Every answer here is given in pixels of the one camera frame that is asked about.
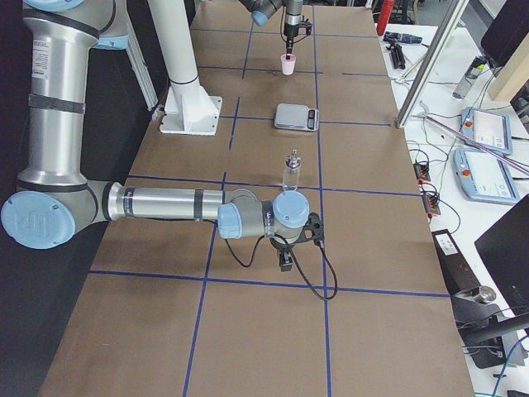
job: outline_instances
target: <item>red cylinder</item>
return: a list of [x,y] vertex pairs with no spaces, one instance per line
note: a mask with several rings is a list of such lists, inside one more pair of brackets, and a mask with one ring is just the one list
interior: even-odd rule
[[383,35],[386,31],[386,26],[388,25],[389,17],[391,16],[394,5],[395,0],[384,0],[384,4],[380,9],[379,23],[377,24],[377,34],[379,36]]

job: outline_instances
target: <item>white desk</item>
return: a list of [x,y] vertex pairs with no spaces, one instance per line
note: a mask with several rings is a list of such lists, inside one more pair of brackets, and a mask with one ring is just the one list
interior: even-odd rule
[[[433,38],[436,27],[435,26],[405,26],[405,25],[388,25],[387,31],[396,31],[400,33],[409,33],[415,36],[421,36],[423,43],[429,45]],[[388,70],[388,75],[391,79],[397,79],[403,75],[407,69],[393,69],[391,59],[389,57],[389,51],[386,50],[388,43],[382,41],[380,43],[384,53],[384,61]],[[427,51],[427,48],[423,45],[403,45],[403,53],[406,57],[406,66],[409,68],[412,64],[418,61],[422,55]],[[472,40],[468,31],[464,28],[458,28],[453,33],[447,47],[441,53],[441,57],[430,77],[430,81],[437,83],[456,83],[459,82],[461,76],[466,71],[472,59],[480,55],[477,46]],[[419,67],[416,67],[413,72],[407,77],[408,80],[415,78],[416,72]],[[491,77],[491,72],[488,71],[479,76],[474,87],[469,91],[469,94],[465,99],[455,99],[452,97],[452,92],[455,88],[455,84],[428,84],[422,94],[422,101],[428,106],[429,112],[437,113],[443,116],[454,116],[460,114],[461,111],[468,106],[479,106],[480,93],[484,85],[488,82]],[[396,81],[392,81],[393,94],[400,108],[406,98],[409,87],[404,84],[398,84]],[[490,99],[485,94],[482,108],[502,108],[498,110],[504,114],[507,114],[510,118],[512,126],[512,135],[519,137],[529,137],[522,123],[519,121],[516,113],[509,106],[509,103],[498,103]],[[412,114],[419,114],[424,112],[421,106],[414,109]],[[459,129],[460,118],[442,118],[436,117],[441,122],[454,129]],[[422,128],[423,121],[418,118],[411,119],[405,128],[406,138],[408,140],[408,146],[410,149],[418,148],[425,151],[432,160],[444,160],[446,156],[437,150],[434,146],[428,144],[428,142],[438,146],[445,152],[449,152],[454,137],[447,131],[443,131],[440,128],[433,126],[431,123],[426,122],[425,128],[426,133]],[[455,143],[455,147],[463,146],[460,141]],[[515,141],[513,142],[513,155],[511,156],[515,160],[522,162],[529,162],[529,142],[527,141]],[[412,159],[415,159],[417,152],[411,152]],[[422,154],[419,155],[418,160],[425,160]],[[453,234],[453,237],[460,247],[465,259],[469,262],[474,273],[478,277],[479,281],[483,285],[489,285],[496,291],[498,288],[492,281],[490,275],[484,267],[478,252],[475,249],[474,242],[485,232],[489,227],[493,225],[498,219],[502,217],[511,206],[502,204],[491,204],[491,203],[480,203],[471,201],[465,197],[465,194],[461,190],[458,181],[455,177],[455,169],[452,165],[452,159],[446,164],[446,169],[443,174],[443,168],[445,163],[433,162],[430,164],[430,176],[431,182],[438,189],[441,188],[441,199],[446,201],[449,205],[459,213],[461,218],[461,224],[459,230]],[[511,170],[512,176],[524,176]],[[529,194],[529,181],[516,182],[516,187],[521,197]],[[441,204],[441,216],[435,217],[431,220],[430,228],[432,231],[440,229],[448,229],[449,231],[455,230],[458,219],[456,215],[448,207]],[[498,296],[495,302],[501,309],[508,307],[507,303],[502,296]],[[529,343],[524,342],[524,347],[529,347]],[[493,367],[485,370],[478,369],[472,359],[468,356],[467,363],[469,367],[469,373],[472,378],[474,390],[476,393],[490,394],[493,391],[496,378],[493,374],[498,374],[501,367]],[[526,360],[526,365],[521,367],[509,367],[506,371],[507,377],[502,380],[502,383],[497,392],[498,395],[506,395],[506,390],[518,390],[525,393],[529,393],[529,360]]]

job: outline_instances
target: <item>sticker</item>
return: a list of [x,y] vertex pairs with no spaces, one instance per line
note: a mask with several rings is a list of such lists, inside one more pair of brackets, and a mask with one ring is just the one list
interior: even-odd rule
[[33,40],[33,65],[31,77],[48,79],[50,74],[50,43],[48,41]]
[[450,236],[448,234],[438,234],[436,235],[436,240],[439,243],[439,246],[445,252],[445,255],[454,255],[457,254],[458,251],[455,248],[454,243],[450,239]]

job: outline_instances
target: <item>small cup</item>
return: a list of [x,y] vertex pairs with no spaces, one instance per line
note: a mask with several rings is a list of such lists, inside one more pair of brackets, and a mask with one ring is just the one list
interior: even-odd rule
[[281,55],[281,70],[286,76],[294,73],[294,66],[296,65],[296,55],[290,54],[290,59],[287,60],[287,55]]

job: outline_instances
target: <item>light blue cap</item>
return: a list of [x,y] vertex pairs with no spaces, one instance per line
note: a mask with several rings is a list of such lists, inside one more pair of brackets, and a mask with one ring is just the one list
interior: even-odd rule
[[282,192],[274,200],[275,218],[286,227],[303,227],[307,223],[308,213],[307,198],[296,190]]
[[24,3],[42,11],[61,12],[77,7],[83,1],[84,0],[24,0]]
[[268,22],[268,17],[261,11],[253,11],[251,13],[251,19],[257,26],[264,26]]
[[19,244],[45,250],[75,234],[72,213],[58,199],[32,191],[15,193],[2,206],[2,225]]
[[99,37],[94,48],[99,50],[125,50],[129,45],[129,35],[116,37]]
[[242,221],[234,203],[219,205],[217,210],[218,231],[222,238],[241,238]]

